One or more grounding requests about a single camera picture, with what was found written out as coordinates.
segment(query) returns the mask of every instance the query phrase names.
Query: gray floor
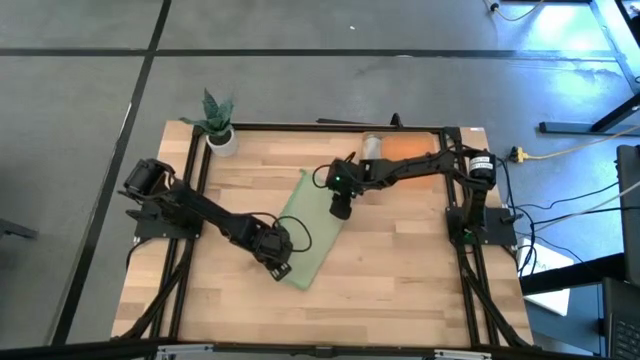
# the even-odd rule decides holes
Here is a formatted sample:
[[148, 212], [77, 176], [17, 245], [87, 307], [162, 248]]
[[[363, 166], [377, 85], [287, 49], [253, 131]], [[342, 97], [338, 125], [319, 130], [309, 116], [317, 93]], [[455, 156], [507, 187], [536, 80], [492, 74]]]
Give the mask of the gray floor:
[[[3, 1], [0, 47], [146, 47], [160, 4]], [[528, 7], [503, 9], [517, 14]], [[32, 22], [46, 26], [36, 31]], [[506, 23], [489, 17], [481, 0], [175, 1], [160, 46], [608, 48], [586, 5], [545, 5], [521, 22]], [[0, 57], [0, 217], [41, 232], [35, 242], [6, 237], [0, 243], [0, 348], [47, 341], [140, 64], [138, 58]], [[591, 122], [632, 95], [620, 68], [610, 62], [157, 58], [118, 184], [137, 159], [156, 154], [167, 119], [200, 116], [205, 86], [216, 96], [235, 97], [237, 122], [313, 122], [326, 117], [386, 123], [399, 112], [406, 124], [483, 126], [498, 154], [513, 145], [538, 154], [591, 141], [541, 135], [534, 127], [546, 120]], [[615, 139], [551, 160], [511, 166], [516, 203], [547, 203], [615, 182], [613, 160], [620, 144], [638, 144], [638, 139]], [[532, 215], [557, 216], [606, 196]], [[134, 228], [124, 210], [133, 205], [113, 197], [72, 342], [102, 340], [110, 334]], [[621, 251], [619, 222], [614, 213], [592, 215], [540, 235], [588, 260]], [[518, 227], [527, 230], [524, 223]]]

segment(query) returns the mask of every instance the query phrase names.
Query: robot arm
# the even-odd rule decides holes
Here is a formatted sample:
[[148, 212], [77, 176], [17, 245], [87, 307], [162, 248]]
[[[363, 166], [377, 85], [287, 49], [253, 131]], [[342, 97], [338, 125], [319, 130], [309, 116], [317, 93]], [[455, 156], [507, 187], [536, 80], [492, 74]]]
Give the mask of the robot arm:
[[140, 160], [124, 184], [123, 194], [138, 202], [152, 201], [161, 209], [162, 221], [189, 227], [202, 219], [220, 229], [229, 241], [252, 253], [274, 279], [291, 271], [287, 263], [293, 251], [289, 233], [250, 214], [233, 214], [198, 194], [175, 178], [171, 166], [155, 159]]
[[[496, 184], [495, 155], [486, 150], [466, 148], [461, 153], [450, 149], [404, 160], [388, 159], [352, 161], [352, 153], [345, 160], [335, 159], [329, 166], [325, 181], [334, 192], [331, 213], [346, 220], [351, 215], [351, 199], [367, 190], [381, 190], [404, 179], [435, 174], [449, 174], [471, 196], [465, 201], [464, 225], [469, 229], [485, 226], [487, 192]], [[457, 168], [458, 155], [469, 158], [469, 175]]]

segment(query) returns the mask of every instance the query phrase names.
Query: green cloth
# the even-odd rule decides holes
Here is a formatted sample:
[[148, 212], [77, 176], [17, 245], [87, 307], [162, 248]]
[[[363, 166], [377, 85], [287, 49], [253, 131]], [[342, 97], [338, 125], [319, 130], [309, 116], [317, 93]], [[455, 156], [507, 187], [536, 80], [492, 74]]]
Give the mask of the green cloth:
[[[291, 254], [291, 272], [280, 281], [306, 290], [336, 241], [344, 221], [329, 213], [333, 193], [326, 188], [317, 188], [313, 185], [312, 175], [304, 170], [300, 172], [302, 178], [280, 216], [300, 219], [309, 229], [313, 244], [308, 251]], [[282, 219], [279, 222], [289, 231], [294, 249], [305, 249], [309, 245], [309, 237], [297, 221]]]

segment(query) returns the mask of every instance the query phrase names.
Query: metal table leg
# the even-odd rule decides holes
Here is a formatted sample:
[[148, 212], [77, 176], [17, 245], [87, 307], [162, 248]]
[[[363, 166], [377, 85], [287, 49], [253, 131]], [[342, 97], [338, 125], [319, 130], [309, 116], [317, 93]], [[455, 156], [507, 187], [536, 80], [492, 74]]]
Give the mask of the metal table leg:
[[[638, 110], [640, 110], [640, 93], [625, 101], [595, 124], [541, 122], [539, 127], [540, 132], [545, 134], [613, 135], [634, 127], [618, 124]], [[640, 136], [640, 129], [631, 131], [625, 136]]]
[[0, 238], [3, 235], [18, 235], [23, 238], [34, 239], [38, 236], [38, 232], [11, 221], [0, 219]]
[[624, 253], [619, 253], [524, 276], [520, 285], [523, 295], [530, 295], [594, 284], [602, 281], [603, 277], [624, 280], [625, 276]]

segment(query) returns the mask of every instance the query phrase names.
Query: wooden table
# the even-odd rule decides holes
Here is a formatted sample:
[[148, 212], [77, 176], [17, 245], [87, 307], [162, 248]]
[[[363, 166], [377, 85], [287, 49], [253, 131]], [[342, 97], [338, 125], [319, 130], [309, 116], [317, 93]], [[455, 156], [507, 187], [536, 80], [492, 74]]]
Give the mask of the wooden table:
[[[486, 148], [482, 128], [463, 143]], [[279, 214], [300, 178], [335, 157], [360, 151], [362, 133], [238, 131], [238, 154], [211, 160], [205, 195], [232, 212]], [[434, 149], [439, 149], [437, 137]], [[191, 128], [169, 121], [158, 159], [182, 174]], [[201, 141], [198, 159], [203, 151]], [[200, 165], [196, 163], [194, 182]], [[197, 240], [179, 338], [270, 344], [469, 346], [460, 273], [448, 241], [443, 176], [428, 188], [394, 186], [354, 202], [318, 276], [306, 292], [273, 281], [253, 256], [206, 224]], [[499, 207], [497, 187], [488, 205]], [[513, 259], [484, 246], [491, 295], [519, 335], [531, 333]], [[131, 259], [113, 326], [128, 330], [156, 295], [167, 250], [151, 241]], [[161, 334], [168, 331], [169, 299]], [[476, 299], [481, 339], [488, 343]]]

